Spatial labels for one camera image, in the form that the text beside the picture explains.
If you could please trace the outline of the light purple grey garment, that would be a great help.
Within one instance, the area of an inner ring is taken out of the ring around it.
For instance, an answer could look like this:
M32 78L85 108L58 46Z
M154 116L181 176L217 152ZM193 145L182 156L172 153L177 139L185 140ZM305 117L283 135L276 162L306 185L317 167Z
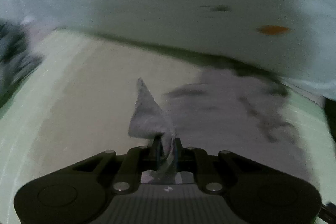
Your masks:
M159 106L142 79L129 135L153 139L161 135L164 164L145 176L147 182L174 177L173 140L210 155L228 150L318 186L318 178L299 131L282 110L288 93L278 81L239 76L229 69L206 69L197 82L165 95Z

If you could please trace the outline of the dark striped cloth pile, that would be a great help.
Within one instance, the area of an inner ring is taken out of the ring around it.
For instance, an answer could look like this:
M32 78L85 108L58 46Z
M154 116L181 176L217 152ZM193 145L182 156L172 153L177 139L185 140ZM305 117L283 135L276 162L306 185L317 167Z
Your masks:
M28 37L20 24L1 19L1 106L37 69L42 59L30 50Z

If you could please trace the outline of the white carrot-print storage bag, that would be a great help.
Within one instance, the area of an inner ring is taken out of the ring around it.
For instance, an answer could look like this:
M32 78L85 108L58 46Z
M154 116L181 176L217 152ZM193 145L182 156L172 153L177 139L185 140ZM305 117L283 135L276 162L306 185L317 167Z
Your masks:
M335 0L1 0L1 17L230 57L335 98Z

